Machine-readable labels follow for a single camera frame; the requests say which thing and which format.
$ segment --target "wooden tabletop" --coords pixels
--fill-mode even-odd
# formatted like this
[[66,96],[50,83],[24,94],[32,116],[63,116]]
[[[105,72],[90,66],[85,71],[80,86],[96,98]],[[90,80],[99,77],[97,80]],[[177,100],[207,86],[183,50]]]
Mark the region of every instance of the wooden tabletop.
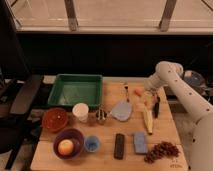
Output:
[[[69,113],[70,122],[65,128],[74,127],[79,129],[84,136],[96,135],[101,141],[101,146],[96,153],[83,151],[80,156],[73,160],[61,160],[53,152],[53,140],[57,134],[42,130],[35,155],[31,164],[33,171],[187,171],[187,163],[184,157],[178,132],[171,115],[169,104],[163,89],[158,91],[161,98],[158,119],[154,119],[153,135],[148,135],[144,125],[141,112],[141,98],[134,94],[134,89],[142,87],[139,83],[128,83],[130,102],[133,105],[131,118],[127,122],[119,122],[109,116],[104,125],[95,121],[94,113],[90,113],[88,123],[80,123]],[[110,111],[112,107],[126,98],[123,83],[104,83],[102,107]],[[148,147],[156,143],[169,141],[176,144],[180,150],[178,158],[163,158],[154,164],[144,162],[143,155],[134,153],[132,133],[143,131],[146,134]],[[113,157],[115,134],[125,135],[125,153],[123,160],[116,160]]]

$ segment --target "black wall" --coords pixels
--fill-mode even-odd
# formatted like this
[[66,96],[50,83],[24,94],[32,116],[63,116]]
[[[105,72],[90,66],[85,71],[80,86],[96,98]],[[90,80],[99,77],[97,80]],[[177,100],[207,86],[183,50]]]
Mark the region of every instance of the black wall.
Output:
[[20,33],[36,73],[148,76],[161,60],[213,74],[213,36],[71,35]]

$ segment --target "small blue cup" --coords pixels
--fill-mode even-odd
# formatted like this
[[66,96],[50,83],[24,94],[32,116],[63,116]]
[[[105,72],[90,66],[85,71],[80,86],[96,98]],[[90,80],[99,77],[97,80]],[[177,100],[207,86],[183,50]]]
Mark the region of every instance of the small blue cup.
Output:
[[95,135],[91,135],[84,140],[84,148],[88,152],[96,152],[100,147],[100,141]]

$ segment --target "wooden board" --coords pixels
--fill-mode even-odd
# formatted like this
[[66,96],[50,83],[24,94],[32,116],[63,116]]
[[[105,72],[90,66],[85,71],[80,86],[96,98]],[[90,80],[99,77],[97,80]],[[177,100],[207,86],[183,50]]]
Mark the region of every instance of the wooden board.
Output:
[[51,142],[41,141],[38,144],[31,169],[48,171],[187,171],[181,145],[178,145],[181,151],[178,158],[163,158],[154,164],[147,164],[142,155],[134,154],[132,143],[125,144],[123,160],[114,159],[114,139],[112,140],[111,142],[102,142],[97,153],[82,152],[77,158],[67,161],[60,160],[54,155]]
[[[57,134],[43,130],[40,142],[37,146],[35,156],[33,158],[31,169],[34,171],[43,170],[145,170],[145,171],[186,171],[187,164],[181,147],[181,142],[169,109],[168,102],[163,89],[158,94],[161,98],[159,118],[154,119],[153,135],[148,135],[143,121],[143,115],[140,111],[140,97],[134,94],[134,89],[142,87],[142,84],[129,84],[130,102],[133,105],[131,118],[127,122],[119,122],[109,116],[104,125],[99,125],[94,116],[94,112],[89,114],[88,123],[80,123],[69,113],[70,122],[67,128],[74,127],[79,129],[84,136],[95,134],[101,141],[100,150],[94,154],[83,152],[79,157],[73,160],[63,161],[57,158],[53,152],[53,141]],[[110,109],[120,100],[125,99],[125,89],[122,83],[106,83],[103,86],[103,103],[102,107],[110,111]],[[143,131],[149,148],[161,141],[170,141],[177,144],[181,153],[178,158],[164,158],[158,160],[155,164],[147,164],[143,160],[142,155],[134,153],[132,133]],[[123,133],[125,135],[125,156],[124,160],[116,160],[113,158],[115,134]]]

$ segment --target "red bowl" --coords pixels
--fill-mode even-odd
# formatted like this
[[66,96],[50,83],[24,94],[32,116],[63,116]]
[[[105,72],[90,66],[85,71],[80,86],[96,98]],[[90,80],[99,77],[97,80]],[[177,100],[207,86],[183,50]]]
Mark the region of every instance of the red bowl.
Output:
[[68,115],[63,108],[51,108],[44,113],[42,126],[51,132],[58,132],[68,123]]
[[[62,140],[69,139],[73,142],[74,144],[74,149],[71,154],[69,155],[61,155],[58,152],[58,145]],[[53,150],[55,154],[60,158],[60,159],[72,159],[77,157],[83,150],[84,148],[84,136],[83,134],[77,130],[77,129],[66,129],[60,132],[57,137],[54,140],[53,143]]]

